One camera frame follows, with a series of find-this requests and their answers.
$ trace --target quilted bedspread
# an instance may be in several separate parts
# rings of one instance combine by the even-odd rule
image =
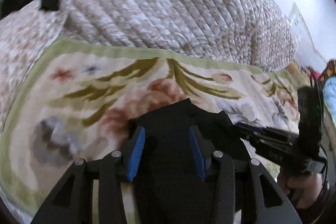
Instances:
[[[74,159],[102,158],[128,137],[129,119],[186,98],[209,112],[224,110],[233,122],[298,132],[294,82],[286,70],[265,74],[172,51],[60,39],[29,71],[6,119],[1,198],[30,223]],[[275,177],[278,167],[260,160]],[[139,223],[132,186],[122,190],[128,223]]]
[[[297,42],[273,0],[63,0],[66,34],[89,43],[162,48],[285,68]]]

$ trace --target floral towel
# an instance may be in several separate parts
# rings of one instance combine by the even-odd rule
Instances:
[[[225,110],[233,122],[298,132],[293,83],[286,70],[264,74],[168,50],[62,38],[31,69],[7,117],[0,186],[33,216],[74,159],[102,158],[127,138],[129,119],[188,97],[204,110]],[[275,165],[262,162],[277,174]],[[132,187],[122,188],[127,220],[137,223]]]

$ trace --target silver rivet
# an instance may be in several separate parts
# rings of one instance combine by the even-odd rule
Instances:
[[[223,152],[219,151],[219,150],[216,150],[213,155],[216,157],[216,158],[221,158],[223,156]]]
[[[119,150],[114,150],[111,155],[113,158],[119,158],[121,156],[121,152]]]
[[[84,163],[84,159],[82,158],[75,159],[75,165],[82,165],[83,163]]]
[[[258,159],[251,159],[251,163],[255,166],[258,166],[260,164],[260,160]]]

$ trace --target human hand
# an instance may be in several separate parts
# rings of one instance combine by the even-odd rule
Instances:
[[[312,206],[320,195],[323,185],[321,174],[308,173],[297,177],[287,177],[282,167],[280,167],[277,182],[286,195],[290,194],[291,189],[302,190],[296,204],[297,209],[307,209]]]

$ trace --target blue gripper pad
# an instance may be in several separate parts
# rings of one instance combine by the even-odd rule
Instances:
[[[198,144],[195,132],[192,128],[189,129],[189,142],[191,145],[191,150],[193,151],[197,174],[204,182],[207,178],[205,158],[202,155],[201,148]]]
[[[133,178],[137,175],[145,139],[145,129],[141,127],[134,149],[128,160],[127,179],[129,182],[133,181]]]

